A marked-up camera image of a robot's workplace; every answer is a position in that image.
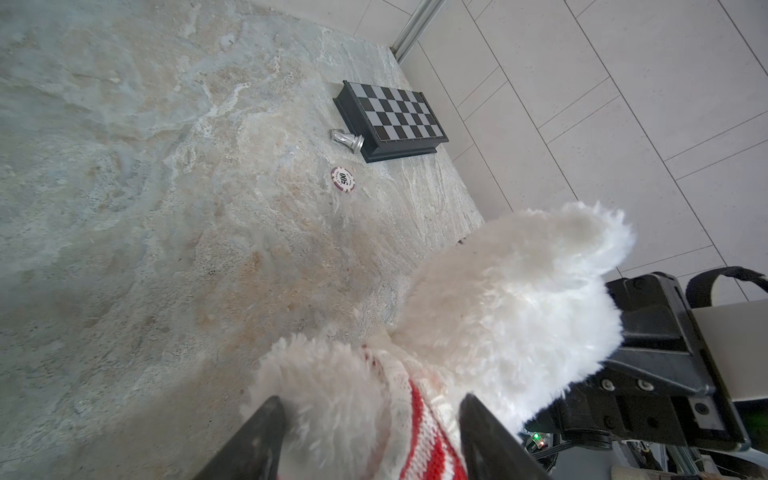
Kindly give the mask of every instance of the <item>screw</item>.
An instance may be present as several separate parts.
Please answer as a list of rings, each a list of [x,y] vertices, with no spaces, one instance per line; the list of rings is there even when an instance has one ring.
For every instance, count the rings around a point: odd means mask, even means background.
[[[600,386],[607,392],[613,392],[616,389],[616,385],[609,379],[602,379],[600,381]]]
[[[698,402],[694,405],[694,409],[701,415],[707,415],[710,412],[710,407],[704,405],[702,402]]]
[[[646,382],[645,380],[638,380],[637,386],[640,387],[640,390],[645,390],[646,392],[654,391],[654,384],[651,382]]]

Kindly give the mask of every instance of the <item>black and white checkered board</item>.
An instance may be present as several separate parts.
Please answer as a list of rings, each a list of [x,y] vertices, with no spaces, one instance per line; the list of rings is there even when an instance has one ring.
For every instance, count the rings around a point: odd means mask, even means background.
[[[445,138],[419,92],[352,82],[349,85],[381,141]]]

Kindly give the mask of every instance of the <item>silver knight chess piece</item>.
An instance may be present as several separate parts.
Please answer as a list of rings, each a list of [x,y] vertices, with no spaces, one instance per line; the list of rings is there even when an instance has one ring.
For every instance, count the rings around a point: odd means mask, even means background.
[[[362,135],[355,136],[339,129],[331,130],[331,139],[340,144],[345,144],[354,154],[360,153],[362,143],[365,140]]]

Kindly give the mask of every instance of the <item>chess board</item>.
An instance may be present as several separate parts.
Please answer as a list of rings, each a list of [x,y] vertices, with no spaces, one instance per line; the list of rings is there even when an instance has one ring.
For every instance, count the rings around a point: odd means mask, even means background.
[[[367,162],[435,153],[448,141],[424,94],[344,81],[333,99]]]

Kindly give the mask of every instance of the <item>plush toy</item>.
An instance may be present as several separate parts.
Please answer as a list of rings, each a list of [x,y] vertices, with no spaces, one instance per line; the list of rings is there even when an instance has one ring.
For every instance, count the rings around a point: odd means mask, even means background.
[[[363,346],[297,335],[261,359],[250,416],[278,395],[282,480],[466,478],[456,412],[473,392],[519,432],[621,343],[601,275],[634,237],[566,204],[486,223],[416,272],[402,318]]]

